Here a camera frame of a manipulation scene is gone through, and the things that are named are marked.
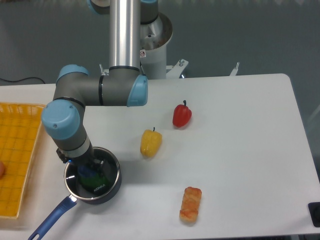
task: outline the blue pan handle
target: blue pan handle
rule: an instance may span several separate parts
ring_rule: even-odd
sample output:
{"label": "blue pan handle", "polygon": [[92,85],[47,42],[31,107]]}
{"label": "blue pan handle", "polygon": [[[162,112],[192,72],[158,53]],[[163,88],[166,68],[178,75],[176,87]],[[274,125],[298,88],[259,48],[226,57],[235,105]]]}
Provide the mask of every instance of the blue pan handle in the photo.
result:
{"label": "blue pan handle", "polygon": [[58,219],[66,213],[68,210],[72,209],[77,203],[77,199],[69,195],[63,199],[58,206],[50,213],[50,215],[41,223],[41,225],[32,233],[28,240],[33,240],[37,235],[37,240],[40,240],[44,235],[50,230],[50,228],[58,221]]}

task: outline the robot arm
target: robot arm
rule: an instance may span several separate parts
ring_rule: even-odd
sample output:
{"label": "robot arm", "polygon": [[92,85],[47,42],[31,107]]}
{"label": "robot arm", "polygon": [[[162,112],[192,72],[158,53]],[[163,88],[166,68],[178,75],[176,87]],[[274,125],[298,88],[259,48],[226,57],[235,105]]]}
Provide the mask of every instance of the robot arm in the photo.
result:
{"label": "robot arm", "polygon": [[46,132],[63,162],[85,165],[93,146],[83,126],[86,106],[143,106],[148,79],[140,75],[140,7],[137,0],[110,1],[109,75],[89,77],[81,66],[60,71],[53,101],[42,112]]}

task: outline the white table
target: white table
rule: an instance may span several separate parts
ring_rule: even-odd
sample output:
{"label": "white table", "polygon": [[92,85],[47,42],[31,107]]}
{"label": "white table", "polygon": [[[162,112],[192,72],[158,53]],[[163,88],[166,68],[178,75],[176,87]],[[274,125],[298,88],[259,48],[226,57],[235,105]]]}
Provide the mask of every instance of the white table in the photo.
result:
{"label": "white table", "polygon": [[[47,104],[53,84],[0,87],[1,102]],[[183,130],[173,110],[192,110]],[[78,201],[44,239],[172,240],[320,233],[308,203],[320,186],[290,79],[284,74],[149,81],[143,107],[87,107],[94,146],[119,159],[122,185],[101,205]],[[163,135],[157,155],[140,154],[141,135]],[[45,132],[18,220],[0,219],[1,239],[27,239],[69,192],[64,164]],[[188,186],[202,190],[195,225],[179,220]]]}

